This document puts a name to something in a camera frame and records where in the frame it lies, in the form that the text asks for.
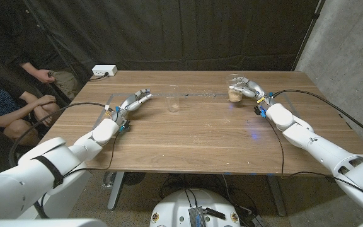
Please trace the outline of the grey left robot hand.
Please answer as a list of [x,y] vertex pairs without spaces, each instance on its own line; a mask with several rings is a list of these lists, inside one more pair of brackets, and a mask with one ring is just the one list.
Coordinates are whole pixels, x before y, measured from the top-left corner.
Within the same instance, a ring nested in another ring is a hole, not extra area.
[[115,111],[112,113],[112,120],[117,125],[123,125],[126,122],[125,117],[129,112],[137,110],[152,97],[150,89],[139,90],[135,94],[130,95],[120,106],[115,107]]

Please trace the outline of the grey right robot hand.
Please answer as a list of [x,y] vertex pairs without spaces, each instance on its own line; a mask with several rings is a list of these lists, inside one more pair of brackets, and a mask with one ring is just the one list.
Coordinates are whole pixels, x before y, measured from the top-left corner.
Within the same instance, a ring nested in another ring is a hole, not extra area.
[[270,106],[275,104],[274,99],[266,94],[265,90],[254,81],[250,81],[245,77],[237,77],[235,78],[235,82],[234,89],[242,92],[244,96],[254,98],[256,101],[260,101],[264,98],[263,101]]

